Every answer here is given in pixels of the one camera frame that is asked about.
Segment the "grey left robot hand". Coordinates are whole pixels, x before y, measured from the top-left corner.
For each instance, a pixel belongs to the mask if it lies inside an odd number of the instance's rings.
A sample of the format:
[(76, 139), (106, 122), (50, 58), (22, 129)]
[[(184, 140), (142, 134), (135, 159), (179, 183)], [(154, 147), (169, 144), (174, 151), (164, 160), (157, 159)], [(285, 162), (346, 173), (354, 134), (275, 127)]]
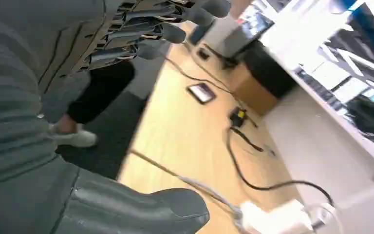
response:
[(82, 169), (60, 144), (151, 59), (148, 39), (182, 43), (177, 23), (210, 25), (227, 0), (0, 0), (0, 234), (193, 234), (210, 219), (193, 190), (150, 194)]

